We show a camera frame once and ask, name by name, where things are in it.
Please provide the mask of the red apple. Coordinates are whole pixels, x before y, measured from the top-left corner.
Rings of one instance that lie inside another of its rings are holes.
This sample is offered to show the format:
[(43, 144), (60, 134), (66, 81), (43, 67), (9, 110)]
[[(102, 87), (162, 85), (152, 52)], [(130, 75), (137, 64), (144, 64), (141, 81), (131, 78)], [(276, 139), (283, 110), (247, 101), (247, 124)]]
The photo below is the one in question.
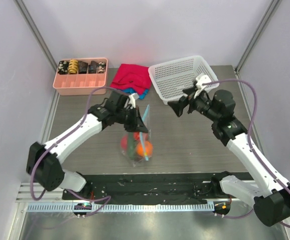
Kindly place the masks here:
[(125, 135), (121, 138), (120, 147), (122, 150), (125, 151), (127, 149), (127, 146), (128, 146), (128, 136)]

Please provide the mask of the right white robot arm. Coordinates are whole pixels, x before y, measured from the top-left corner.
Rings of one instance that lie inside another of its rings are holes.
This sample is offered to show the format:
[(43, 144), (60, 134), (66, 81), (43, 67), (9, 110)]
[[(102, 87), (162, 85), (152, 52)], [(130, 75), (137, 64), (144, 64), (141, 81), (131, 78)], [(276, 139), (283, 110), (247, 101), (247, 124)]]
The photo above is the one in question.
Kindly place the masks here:
[(247, 184), (225, 171), (216, 176), (210, 186), (215, 197), (226, 194), (240, 199), (251, 206), (258, 219), (268, 227), (290, 217), (290, 182), (274, 169), (234, 116), (236, 103), (231, 92), (218, 90), (209, 98), (206, 91), (192, 87), (168, 105), (178, 117), (188, 107), (188, 113), (197, 111), (210, 119), (215, 137), (236, 155), (257, 184)]

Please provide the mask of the green cucumber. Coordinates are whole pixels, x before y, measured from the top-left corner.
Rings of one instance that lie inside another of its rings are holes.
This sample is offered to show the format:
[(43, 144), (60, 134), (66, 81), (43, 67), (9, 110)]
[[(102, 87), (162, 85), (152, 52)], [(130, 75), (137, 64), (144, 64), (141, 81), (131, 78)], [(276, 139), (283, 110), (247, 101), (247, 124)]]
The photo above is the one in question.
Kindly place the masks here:
[(129, 159), (131, 160), (135, 159), (135, 156), (136, 156), (135, 148), (136, 148), (136, 141), (134, 139), (134, 135), (132, 132), (129, 132), (128, 137), (127, 137), (127, 155)]

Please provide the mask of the orange fruit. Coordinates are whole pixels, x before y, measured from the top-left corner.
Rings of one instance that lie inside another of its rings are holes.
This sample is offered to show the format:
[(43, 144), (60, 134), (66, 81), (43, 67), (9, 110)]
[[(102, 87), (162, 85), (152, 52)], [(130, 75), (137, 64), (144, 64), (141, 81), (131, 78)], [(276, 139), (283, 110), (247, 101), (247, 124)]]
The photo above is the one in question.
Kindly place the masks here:
[(136, 146), (136, 153), (140, 157), (152, 157), (153, 145), (150, 141), (139, 142)]

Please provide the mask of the clear zip top bag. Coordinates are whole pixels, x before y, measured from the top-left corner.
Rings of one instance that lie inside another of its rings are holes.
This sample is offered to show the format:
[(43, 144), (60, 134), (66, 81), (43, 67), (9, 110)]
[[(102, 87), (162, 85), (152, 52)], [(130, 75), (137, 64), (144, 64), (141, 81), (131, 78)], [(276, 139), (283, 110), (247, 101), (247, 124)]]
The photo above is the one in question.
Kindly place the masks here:
[(133, 167), (146, 164), (153, 155), (150, 105), (147, 105), (141, 119), (148, 129), (148, 133), (124, 132), (120, 140), (121, 153)]

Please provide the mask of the red pepper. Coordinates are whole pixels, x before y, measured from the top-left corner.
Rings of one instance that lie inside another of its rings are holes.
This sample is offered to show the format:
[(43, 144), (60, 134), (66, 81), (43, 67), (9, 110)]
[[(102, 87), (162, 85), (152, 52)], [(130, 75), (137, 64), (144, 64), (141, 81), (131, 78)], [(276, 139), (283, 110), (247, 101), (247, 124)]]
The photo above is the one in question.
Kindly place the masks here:
[(143, 132), (134, 132), (133, 137), (134, 137), (134, 140), (136, 140), (136, 141), (140, 141), (140, 139), (147, 141), (149, 139), (148, 134), (143, 133)]

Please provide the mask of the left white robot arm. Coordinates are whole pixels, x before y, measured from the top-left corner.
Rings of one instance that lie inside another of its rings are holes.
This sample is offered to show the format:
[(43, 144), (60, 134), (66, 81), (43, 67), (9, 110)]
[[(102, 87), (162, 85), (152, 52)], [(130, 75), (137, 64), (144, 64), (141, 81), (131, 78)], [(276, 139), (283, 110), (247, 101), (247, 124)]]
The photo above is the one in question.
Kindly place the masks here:
[(63, 162), (82, 143), (113, 124), (122, 124), (127, 132), (147, 133), (136, 105), (138, 98), (137, 93), (127, 95), (114, 90), (103, 103), (88, 105), (82, 118), (59, 136), (46, 143), (33, 143), (26, 166), (31, 182), (49, 192), (70, 189), (79, 199), (87, 199), (91, 187), (85, 177), (63, 169)]

